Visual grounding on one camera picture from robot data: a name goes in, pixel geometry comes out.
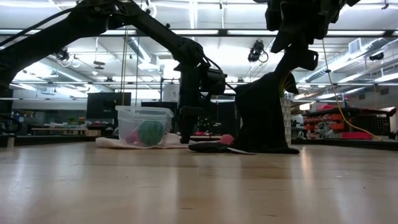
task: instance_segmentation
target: wooden table surface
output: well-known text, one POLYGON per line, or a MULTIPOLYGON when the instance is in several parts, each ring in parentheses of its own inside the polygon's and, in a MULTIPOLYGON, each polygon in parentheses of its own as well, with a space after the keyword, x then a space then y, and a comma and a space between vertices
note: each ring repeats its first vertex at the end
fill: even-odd
POLYGON ((16 147, 0 152, 0 223, 397 223, 398 153, 300 148, 244 156, 16 147))

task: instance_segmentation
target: plastic container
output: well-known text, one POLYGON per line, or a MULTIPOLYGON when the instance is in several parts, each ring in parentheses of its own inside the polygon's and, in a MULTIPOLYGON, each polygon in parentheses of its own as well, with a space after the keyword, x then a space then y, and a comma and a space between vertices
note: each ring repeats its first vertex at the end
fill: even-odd
POLYGON ((118 111, 119 139, 125 140, 145 121, 160 121, 165 132, 172 127, 174 114, 168 108, 116 106, 118 111))

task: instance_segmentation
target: ceiling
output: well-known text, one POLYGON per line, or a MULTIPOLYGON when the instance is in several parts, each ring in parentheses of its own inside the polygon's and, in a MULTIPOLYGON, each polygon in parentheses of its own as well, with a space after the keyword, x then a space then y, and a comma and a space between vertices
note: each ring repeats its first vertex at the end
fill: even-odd
MULTIPOLYGON (((223 9, 220 9, 220 0, 173 0, 161 1, 152 0, 149 9, 153 13, 156 11, 155 18, 163 24, 169 23, 171 29, 267 29, 266 19, 264 13, 266 11, 266 4, 256 4, 253 1, 247 0, 221 0, 223 9)), ((396 30, 398 28, 398 0, 388 0, 390 6, 382 10, 384 1, 367 1, 362 0, 354 7, 343 8, 339 21, 336 24, 331 24, 330 29, 344 29, 344 30, 396 30)), ((53 0, 30 0, 30 1, 1 1, 0 2, 0 29, 25 29, 48 16, 58 13, 64 9, 68 9, 75 5, 74 1, 53 1, 53 0)), ((63 19, 59 17, 40 29, 48 27, 55 22, 63 19)), ((249 49, 256 40, 262 40, 264 45, 269 45, 273 37, 194 37, 194 40, 201 44, 206 55, 214 60, 225 73, 228 74, 229 82, 236 82, 238 78, 244 78, 245 82, 253 81, 267 72, 275 69, 279 62, 282 53, 269 53, 269 60, 267 63, 249 63, 247 60, 249 49)), ((325 38, 325 51, 323 52, 323 44, 321 40, 316 40, 310 46, 311 49, 316 50, 320 54, 320 62, 317 70, 321 69, 326 60, 333 60, 333 58, 342 56, 345 51, 348 51, 348 44, 356 37, 350 38, 325 38)), ((150 63, 153 65, 150 69, 145 68, 142 62, 137 58, 133 49, 127 47, 126 51, 126 81, 134 82, 152 82, 160 81, 161 75, 166 78, 178 78, 178 73, 172 73, 170 67, 176 65, 172 60, 170 53, 166 48, 150 39, 149 37, 135 37, 136 42, 140 45, 142 50, 156 60, 150 63), (159 70, 159 66, 164 66, 164 70, 159 70)), ((363 39, 363 45, 375 39, 363 39)), ((64 75, 58 77, 40 78, 39 80, 54 80, 59 81, 76 81, 70 77, 79 77, 78 80, 83 81, 105 81, 107 78, 112 78, 114 81, 121 80, 123 70, 123 51, 124 39, 121 37, 100 37, 98 40, 94 37, 82 38, 74 43, 69 44, 68 52, 71 59, 63 65, 60 65, 55 57, 49 56, 47 61, 43 64, 50 67, 52 70, 60 71, 64 75), (95 69, 94 61, 104 62, 103 70, 95 69)), ((338 66, 333 70, 332 77, 334 82, 357 74, 364 70, 369 70, 371 67, 376 67, 388 60, 395 59, 396 50, 395 44, 383 46, 380 48, 385 53, 385 59, 372 62, 365 60, 363 55, 354 58, 354 60, 344 65, 338 66)), ((372 77, 376 78, 379 70, 373 71, 372 77)), ((303 69, 294 71, 295 78, 298 82, 305 82, 314 72, 308 72, 303 69)), ((312 83, 328 82, 323 76, 312 80, 312 83)), ((368 82, 371 77, 369 74, 364 74, 351 82, 368 82)), ((19 81, 37 81, 37 76, 29 77, 21 76, 19 81)), ((41 85, 41 87, 49 89, 50 91, 57 86, 41 85)), ((84 92, 89 86, 77 85, 74 90, 84 92)), ((120 85, 96 85, 96 88, 91 90, 102 91, 117 91, 120 85)), ((126 85, 127 89, 146 89, 157 93, 159 84, 156 85, 126 85)), ((329 87, 301 86, 302 93, 316 93, 314 96, 321 95, 327 91, 329 87)))

